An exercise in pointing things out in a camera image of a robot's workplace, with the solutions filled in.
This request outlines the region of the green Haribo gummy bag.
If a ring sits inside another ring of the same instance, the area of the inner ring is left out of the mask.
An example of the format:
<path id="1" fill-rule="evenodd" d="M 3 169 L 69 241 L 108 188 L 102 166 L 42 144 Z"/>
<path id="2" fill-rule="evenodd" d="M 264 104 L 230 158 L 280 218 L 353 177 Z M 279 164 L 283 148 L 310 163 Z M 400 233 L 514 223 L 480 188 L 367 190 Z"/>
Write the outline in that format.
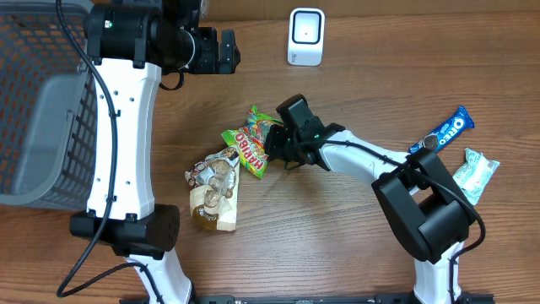
<path id="1" fill-rule="evenodd" d="M 240 153 L 241 164 L 253 175 L 261 179 L 268 164 L 264 144 L 270 128 L 283 126 L 277 118 L 262 113 L 253 105 L 247 112 L 246 123 L 239 129 L 226 130 L 221 136 L 228 146 L 235 146 Z"/>

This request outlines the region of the brown clear snack bag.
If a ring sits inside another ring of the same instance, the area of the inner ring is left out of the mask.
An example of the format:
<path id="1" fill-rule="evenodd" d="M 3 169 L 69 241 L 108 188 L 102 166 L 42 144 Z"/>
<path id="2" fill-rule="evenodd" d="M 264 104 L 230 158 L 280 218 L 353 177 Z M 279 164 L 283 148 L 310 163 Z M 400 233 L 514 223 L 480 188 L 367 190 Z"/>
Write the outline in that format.
<path id="1" fill-rule="evenodd" d="M 208 155 L 185 178 L 190 191 L 193 220 L 212 231 L 235 231 L 240 180 L 240 154 L 235 146 Z"/>

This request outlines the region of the blue Oreo cookie pack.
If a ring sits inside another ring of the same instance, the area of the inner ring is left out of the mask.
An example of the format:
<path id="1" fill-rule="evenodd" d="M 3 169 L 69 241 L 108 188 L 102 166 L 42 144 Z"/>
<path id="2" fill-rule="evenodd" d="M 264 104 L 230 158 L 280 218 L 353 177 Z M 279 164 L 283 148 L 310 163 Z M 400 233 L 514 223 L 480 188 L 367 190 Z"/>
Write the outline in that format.
<path id="1" fill-rule="evenodd" d="M 458 138 L 465 130 L 475 128 L 475 122 L 465 106 L 459 106 L 456 111 L 438 127 L 409 147 L 408 152 L 414 154 L 426 148 L 438 153 Z"/>

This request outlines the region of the teal snack packet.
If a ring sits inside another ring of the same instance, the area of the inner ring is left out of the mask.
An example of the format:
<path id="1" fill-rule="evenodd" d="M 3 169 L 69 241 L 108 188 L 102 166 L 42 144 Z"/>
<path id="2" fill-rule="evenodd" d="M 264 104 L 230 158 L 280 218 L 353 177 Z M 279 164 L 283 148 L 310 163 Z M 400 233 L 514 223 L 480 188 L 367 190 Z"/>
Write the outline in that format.
<path id="1" fill-rule="evenodd" d="M 483 153 L 465 148 L 465 163 L 455 172 L 453 179 L 468 202 L 476 205 L 500 163 L 487 159 Z"/>

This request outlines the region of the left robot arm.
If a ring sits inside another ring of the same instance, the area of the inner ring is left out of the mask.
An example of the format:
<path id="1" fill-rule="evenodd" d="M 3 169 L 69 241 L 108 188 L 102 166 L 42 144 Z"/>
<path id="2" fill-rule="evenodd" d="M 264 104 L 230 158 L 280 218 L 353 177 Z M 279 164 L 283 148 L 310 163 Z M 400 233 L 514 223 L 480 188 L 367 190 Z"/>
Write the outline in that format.
<path id="1" fill-rule="evenodd" d="M 97 105 L 94 178 L 72 235 L 102 243 L 137 271 L 150 303 L 194 303 L 175 245 L 180 212 L 157 204 L 150 176 L 153 112 L 162 77 L 232 74 L 232 30 L 202 27 L 203 0 L 113 1 L 93 6 L 78 54 L 93 74 Z"/>

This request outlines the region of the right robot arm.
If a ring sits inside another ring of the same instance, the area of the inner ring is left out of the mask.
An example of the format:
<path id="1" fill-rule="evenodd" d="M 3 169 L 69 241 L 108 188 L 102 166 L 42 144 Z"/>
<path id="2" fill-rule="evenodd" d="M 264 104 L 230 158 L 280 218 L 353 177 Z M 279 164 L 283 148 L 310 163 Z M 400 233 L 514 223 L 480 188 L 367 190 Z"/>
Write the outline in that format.
<path id="1" fill-rule="evenodd" d="M 481 217 L 451 173 L 432 151 L 396 152 L 357 138 L 346 127 L 324 125 L 297 94 L 276 109 L 281 124 L 270 128 L 264 144 L 269 160 L 290 171 L 319 166 L 352 176 L 372 187 L 391 231 L 413 257 L 414 303 L 460 303 L 459 257 L 472 224 Z"/>

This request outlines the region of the white barcode scanner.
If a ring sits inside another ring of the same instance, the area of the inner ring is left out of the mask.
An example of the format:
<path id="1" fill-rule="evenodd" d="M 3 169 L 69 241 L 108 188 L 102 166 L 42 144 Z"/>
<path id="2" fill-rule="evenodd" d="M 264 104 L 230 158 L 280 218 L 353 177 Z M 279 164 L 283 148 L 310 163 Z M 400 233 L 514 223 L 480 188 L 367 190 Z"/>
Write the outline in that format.
<path id="1" fill-rule="evenodd" d="M 295 8 L 289 16 L 287 60 L 290 65 L 321 64 L 326 16 L 319 8 Z"/>

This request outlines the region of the grey plastic mesh basket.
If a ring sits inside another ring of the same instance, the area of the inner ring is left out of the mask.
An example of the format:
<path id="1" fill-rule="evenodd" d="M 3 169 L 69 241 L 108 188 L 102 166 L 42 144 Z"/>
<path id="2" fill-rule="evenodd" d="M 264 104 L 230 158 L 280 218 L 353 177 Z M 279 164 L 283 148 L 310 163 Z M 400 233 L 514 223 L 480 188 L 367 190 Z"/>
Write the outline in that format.
<path id="1" fill-rule="evenodd" d="M 95 170 L 94 78 L 53 1 L 1 3 L 1 203 L 81 210 Z"/>

